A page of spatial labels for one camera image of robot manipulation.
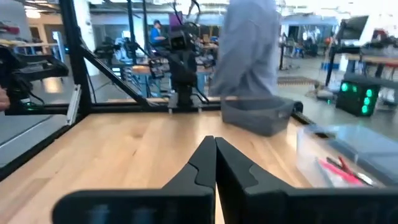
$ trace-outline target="gray shirt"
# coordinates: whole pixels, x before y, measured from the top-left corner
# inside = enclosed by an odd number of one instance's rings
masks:
[[[274,0],[231,0],[210,95],[276,94],[279,14]]]

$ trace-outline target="clear plastic box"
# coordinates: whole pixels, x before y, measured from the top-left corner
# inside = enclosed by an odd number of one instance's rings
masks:
[[[272,136],[285,130],[295,101],[273,96],[270,98],[223,98],[221,116],[225,123],[236,125],[262,136]]]
[[[317,134],[327,134],[320,138]],[[355,125],[306,126],[297,133],[297,167],[314,187],[352,187],[331,181],[318,160],[341,156],[356,172],[376,185],[398,185],[398,143]]]

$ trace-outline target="floor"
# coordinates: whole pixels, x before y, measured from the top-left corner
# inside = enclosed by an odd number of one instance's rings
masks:
[[[324,82],[326,72],[320,71],[321,63],[321,58],[287,58],[284,64],[289,69],[281,71],[279,75],[302,76]],[[341,80],[342,76],[341,72],[333,72],[331,83]],[[127,95],[112,85],[104,75],[93,76],[91,80],[97,102],[127,98]],[[335,109],[333,105],[306,97],[306,92],[312,88],[310,85],[284,85],[279,87],[279,95],[303,102],[304,115],[317,124],[359,124],[392,139],[398,139],[398,116],[395,112],[377,111],[371,118],[357,118]],[[64,78],[63,82],[59,78],[34,82],[34,93],[43,98],[46,103],[68,103],[72,89],[71,77]],[[6,131],[0,132],[0,167],[2,167],[64,125],[65,116],[4,116],[0,114],[0,124],[2,127],[7,127]]]

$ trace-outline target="green lights panel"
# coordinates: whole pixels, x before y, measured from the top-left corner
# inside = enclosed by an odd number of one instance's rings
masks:
[[[367,83],[342,81],[336,107],[355,116],[371,116],[380,87]]]

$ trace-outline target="metal pole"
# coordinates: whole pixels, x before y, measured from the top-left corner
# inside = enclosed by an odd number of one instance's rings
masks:
[[[132,19],[132,4],[131,0],[127,0],[127,13],[129,16],[129,26],[130,26],[130,39],[132,43],[136,42],[136,35],[134,34],[134,21]],[[136,65],[137,64],[137,54],[135,48],[133,48],[134,52],[131,52],[132,56],[132,64]]]
[[[147,3],[146,0],[142,0],[142,10],[144,14],[144,39],[145,39],[145,50],[149,51],[149,35],[148,35],[148,19],[147,19]]]
[[[91,111],[91,93],[87,79],[87,67],[83,55],[80,52],[81,34],[78,27],[75,6],[72,0],[60,0],[62,22],[65,28],[65,36],[69,47],[70,66],[72,68],[73,81],[75,85],[81,86],[81,99],[79,111],[88,115]]]

